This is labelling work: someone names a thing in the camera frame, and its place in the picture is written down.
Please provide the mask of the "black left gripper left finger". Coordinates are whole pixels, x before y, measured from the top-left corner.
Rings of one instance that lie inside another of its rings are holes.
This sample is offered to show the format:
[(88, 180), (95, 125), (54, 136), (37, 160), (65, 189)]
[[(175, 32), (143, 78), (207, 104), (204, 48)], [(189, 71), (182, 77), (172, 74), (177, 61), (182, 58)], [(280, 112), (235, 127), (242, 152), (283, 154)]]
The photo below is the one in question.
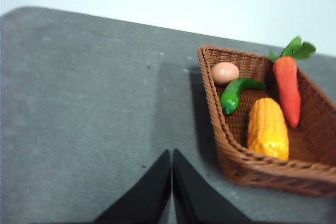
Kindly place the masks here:
[(165, 150), (148, 171), (94, 223), (158, 223), (171, 194), (171, 156)]

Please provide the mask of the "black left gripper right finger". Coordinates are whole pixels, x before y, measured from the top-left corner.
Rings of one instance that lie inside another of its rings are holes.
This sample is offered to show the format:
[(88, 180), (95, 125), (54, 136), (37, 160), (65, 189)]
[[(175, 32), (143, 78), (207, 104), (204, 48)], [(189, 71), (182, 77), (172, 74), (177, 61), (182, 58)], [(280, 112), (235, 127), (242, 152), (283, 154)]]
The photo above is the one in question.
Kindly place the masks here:
[(186, 157), (173, 151), (173, 195), (187, 223), (250, 223), (250, 219), (218, 193)]

